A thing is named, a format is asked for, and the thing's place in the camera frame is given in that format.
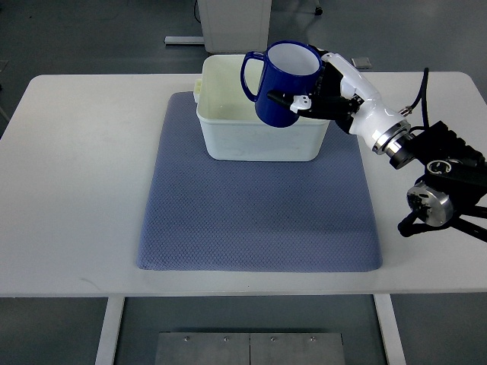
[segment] black cable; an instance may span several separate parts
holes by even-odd
[[[426,87],[428,86],[428,75],[429,68],[425,68],[423,80],[421,82],[421,111],[423,114],[423,124],[425,125],[425,129],[429,128],[428,103],[426,102]]]
[[[196,16],[196,6],[198,5],[198,0],[195,0],[195,4],[193,6],[193,16],[195,17],[196,21],[201,24],[200,19],[197,18]]]
[[[411,104],[409,110],[412,111],[421,101],[421,110],[422,110],[422,117],[423,117],[423,126],[416,126],[412,127],[409,132],[414,131],[424,131],[429,128],[429,121],[428,121],[428,102],[426,100],[426,89],[428,87],[428,76],[429,76],[429,68],[425,68],[423,71],[423,79],[421,81],[421,87],[419,88],[418,96],[414,100],[414,103]]]

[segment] blue mug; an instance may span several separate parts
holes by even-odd
[[[250,59],[264,62],[257,95],[245,80],[245,66]],[[299,115],[267,97],[271,90],[293,95],[308,95],[314,88],[321,69],[321,58],[309,46],[290,40],[273,43],[264,53],[248,52],[243,58],[240,82],[243,92],[255,103],[258,117],[272,127],[293,125]]]

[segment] blue mat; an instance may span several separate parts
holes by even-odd
[[[330,123],[310,162],[214,160],[193,94],[171,97],[138,267],[320,272],[370,271],[381,263],[355,136]]]

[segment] bin handle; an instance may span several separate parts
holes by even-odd
[[[201,84],[202,79],[198,78],[195,82],[195,87],[193,88],[193,97],[195,98],[195,103],[199,102],[199,95],[201,94]]]

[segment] mug handle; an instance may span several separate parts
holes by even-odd
[[[252,94],[252,92],[249,90],[249,87],[247,86],[247,81],[245,80],[245,66],[247,65],[249,59],[258,59],[259,61],[264,62],[264,54],[254,51],[248,52],[243,58],[242,68],[240,69],[240,83],[242,84],[243,92],[245,93],[245,95],[247,95],[250,101],[256,102],[257,95]]]

